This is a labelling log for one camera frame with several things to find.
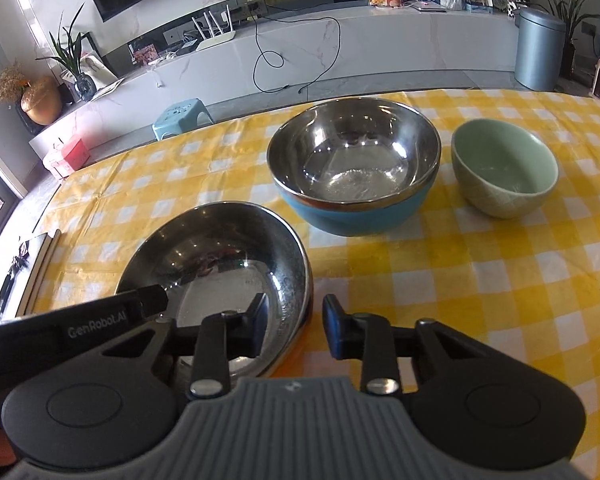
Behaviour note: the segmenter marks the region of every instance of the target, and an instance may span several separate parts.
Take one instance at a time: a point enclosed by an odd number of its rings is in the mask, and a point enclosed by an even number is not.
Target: blue bowl
[[[394,229],[420,208],[441,151],[435,127],[416,110],[346,98],[284,124],[267,163],[283,199],[309,224],[363,236]]]

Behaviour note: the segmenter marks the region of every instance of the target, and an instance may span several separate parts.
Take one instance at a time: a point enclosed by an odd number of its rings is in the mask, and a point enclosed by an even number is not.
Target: blue stool
[[[190,99],[171,105],[153,124],[155,138],[163,140],[164,137],[176,136],[198,129],[200,114],[205,114],[211,124],[214,124],[214,120],[200,99]]]

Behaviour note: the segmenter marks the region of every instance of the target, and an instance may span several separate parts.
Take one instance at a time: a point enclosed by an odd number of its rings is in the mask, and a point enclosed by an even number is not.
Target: red box
[[[42,159],[51,174],[58,180],[64,180],[75,171],[80,170],[89,158],[89,150],[78,136],[73,136],[68,142],[54,148]]]

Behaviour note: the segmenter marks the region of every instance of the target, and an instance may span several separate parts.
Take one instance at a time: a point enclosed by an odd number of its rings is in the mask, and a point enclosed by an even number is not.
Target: dried flower arrangement
[[[17,63],[3,69],[0,72],[0,102],[19,102],[22,92],[28,85],[29,79],[22,73]]]

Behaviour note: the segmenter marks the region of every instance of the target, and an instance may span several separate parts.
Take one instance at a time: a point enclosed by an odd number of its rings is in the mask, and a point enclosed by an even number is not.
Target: table
[[[600,478],[600,102],[562,94],[435,90],[387,94],[437,127],[440,173],[421,211],[394,232],[341,238],[303,222],[276,192],[270,137],[308,105],[216,124],[114,156],[73,174],[49,205],[41,232],[62,238],[35,311],[113,294],[134,251],[194,206],[248,200],[285,218],[302,238],[315,277],[315,311],[283,376],[360,376],[336,362],[320,304],[332,292],[350,312],[412,326],[433,317],[565,381],[587,410],[574,462]],[[461,197],[450,164],[452,132],[488,117],[541,137],[560,165],[541,210],[498,221]],[[403,382],[414,388],[408,360]]]

